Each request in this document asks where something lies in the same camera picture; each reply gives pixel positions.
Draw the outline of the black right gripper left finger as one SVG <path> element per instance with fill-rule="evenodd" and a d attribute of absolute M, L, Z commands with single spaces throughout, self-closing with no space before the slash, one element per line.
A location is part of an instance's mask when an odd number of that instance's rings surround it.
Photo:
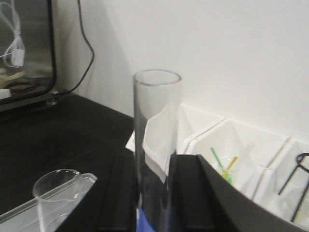
<path fill-rule="evenodd" d="M 99 232 L 134 232 L 135 167 L 133 157 L 115 157 L 98 220 Z"/>

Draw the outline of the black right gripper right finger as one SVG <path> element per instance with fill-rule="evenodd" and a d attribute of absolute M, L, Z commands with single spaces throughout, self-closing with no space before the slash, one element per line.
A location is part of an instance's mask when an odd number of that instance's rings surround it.
<path fill-rule="evenodd" d="M 201 155 L 174 155 L 174 203 L 182 232 L 300 232 L 224 180 Z"/>

